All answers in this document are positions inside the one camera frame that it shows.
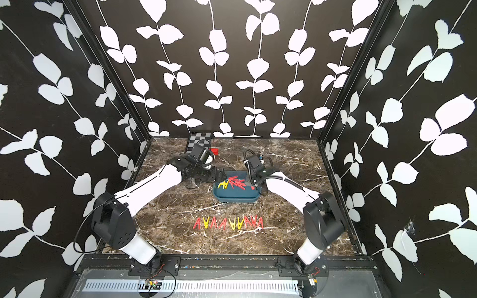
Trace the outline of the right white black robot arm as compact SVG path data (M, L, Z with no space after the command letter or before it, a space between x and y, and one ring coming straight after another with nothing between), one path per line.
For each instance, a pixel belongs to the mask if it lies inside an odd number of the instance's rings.
M337 199L330 192L317 192L278 171L266 157L250 149L243 152L243 163L250 182L266 192L282 197L301 211L306 239L294 253L294 268L302 275L312 272L321 255L345 232L345 219Z

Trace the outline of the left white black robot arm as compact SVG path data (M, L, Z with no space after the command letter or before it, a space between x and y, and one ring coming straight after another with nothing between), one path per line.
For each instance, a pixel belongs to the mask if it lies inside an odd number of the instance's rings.
M141 265L148 265L160 252L137 231L134 216L148 203L184 180L203 183L223 181L225 173L215 166L191 163L179 157L154 174L115 194L99 196L92 210L91 229L110 247L120 250Z

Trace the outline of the yellow clothespin row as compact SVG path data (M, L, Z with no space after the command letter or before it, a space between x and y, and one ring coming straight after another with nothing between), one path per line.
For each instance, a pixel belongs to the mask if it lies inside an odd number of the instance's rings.
M245 223L245 219L241 219L241 218L237 217L236 228L237 228L238 230L241 230L242 227L243 227L243 225L244 225L244 223Z
M237 222L236 222L236 220L237 220L237 219L234 218L234 221L232 222L231 219L229 219L229 224L230 224L232 230L235 230L236 227L237 227Z

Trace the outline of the red clothespin row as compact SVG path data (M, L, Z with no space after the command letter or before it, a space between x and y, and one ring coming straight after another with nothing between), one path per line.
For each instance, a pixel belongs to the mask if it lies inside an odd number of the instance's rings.
M225 230L226 229L226 226L227 226L227 218L224 218L223 221L220 223L220 225L218 226L218 229L222 229L222 230Z

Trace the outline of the teal plastic storage box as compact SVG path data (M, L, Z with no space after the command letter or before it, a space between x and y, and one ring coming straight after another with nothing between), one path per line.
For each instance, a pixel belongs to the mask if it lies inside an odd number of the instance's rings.
M246 179L248 182L248 174L246 171L225 171L224 172L224 180L231 176L238 176L241 179ZM252 191L247 190L243 191L241 189L235 188L231 189L217 189L216 186L219 182L215 182L213 184L212 194L219 202L230 202L230 203L253 203L258 200L260 197L259 189Z

